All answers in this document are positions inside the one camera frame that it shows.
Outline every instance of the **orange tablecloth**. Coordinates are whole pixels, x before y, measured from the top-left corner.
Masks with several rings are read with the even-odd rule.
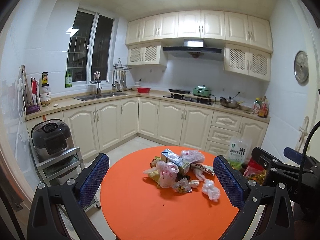
[[[176,154],[188,148],[160,146],[139,150],[115,163],[101,184],[103,215],[120,240],[216,240],[238,212],[231,205],[216,176],[221,197],[217,203],[201,192],[203,182],[192,193],[177,193],[172,188],[157,188],[156,182],[142,172],[150,168],[154,156],[169,148]],[[205,155],[212,165],[214,156]],[[196,179],[193,172],[188,175]]]

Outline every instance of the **tiled wall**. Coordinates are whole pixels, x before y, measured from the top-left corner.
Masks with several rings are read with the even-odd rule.
[[[18,80],[22,77],[20,66],[25,63],[29,31],[42,0],[20,0],[0,34],[0,125],[5,127],[7,137],[1,144],[9,143],[11,152],[32,189],[40,180],[31,160],[28,131],[23,115],[22,92]]]
[[[141,86],[156,90],[168,91],[168,88],[180,88],[192,90],[198,85],[206,85],[212,89],[217,99],[221,96],[241,95],[237,100],[247,103],[254,102],[256,97],[265,93],[267,82],[259,79],[226,72],[223,70],[223,61],[204,59],[168,57],[168,66],[137,66],[134,68],[134,79],[141,79]]]
[[[270,101],[271,120],[262,148],[287,161],[283,150],[295,148],[307,103],[308,85],[299,85],[293,73],[295,56],[299,50],[306,51],[306,45],[290,0],[278,0],[270,25],[274,52],[266,96]]]
[[[119,17],[103,8],[93,8],[71,0],[44,0],[37,11],[29,34],[25,64],[28,77],[32,76],[39,79],[42,72],[48,72],[48,82],[53,98],[95,91],[97,87],[92,84],[77,85],[73,83],[72,88],[65,88],[70,40],[70,34],[66,31],[73,25],[78,8],[99,12],[116,19],[116,38],[112,41],[114,53],[110,55],[112,57],[111,62],[117,63],[119,58],[123,64],[127,62],[128,48],[124,43],[128,22],[123,17]],[[110,66],[109,71],[111,81],[109,84],[101,84],[103,90],[111,89],[112,66]],[[130,72],[127,75],[127,85],[133,85]]]

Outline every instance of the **green bottle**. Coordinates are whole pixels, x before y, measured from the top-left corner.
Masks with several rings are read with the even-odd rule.
[[[68,73],[66,74],[66,88],[72,87],[72,75],[70,74],[70,70],[68,70]]]

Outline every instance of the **pile of trash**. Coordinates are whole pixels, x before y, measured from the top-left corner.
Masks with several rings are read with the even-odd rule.
[[[183,150],[181,156],[169,149],[165,149],[160,157],[155,157],[150,163],[150,169],[144,171],[157,182],[159,188],[173,188],[179,193],[192,192],[200,181],[204,181],[202,192],[215,202],[220,197],[220,190],[214,182],[207,179],[204,173],[214,175],[211,166],[203,165],[204,155],[198,150]],[[198,180],[193,180],[187,173],[192,170]]]

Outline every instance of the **kitchen sink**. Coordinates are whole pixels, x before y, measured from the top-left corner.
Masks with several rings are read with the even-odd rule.
[[[121,93],[121,92],[107,92],[107,93],[101,93],[101,96],[94,94],[94,95],[85,95],[85,96],[79,96],[79,97],[73,97],[73,98],[81,101],[88,101],[88,100],[97,99],[97,98],[107,98],[107,97],[125,96],[125,95],[128,95],[128,94]]]

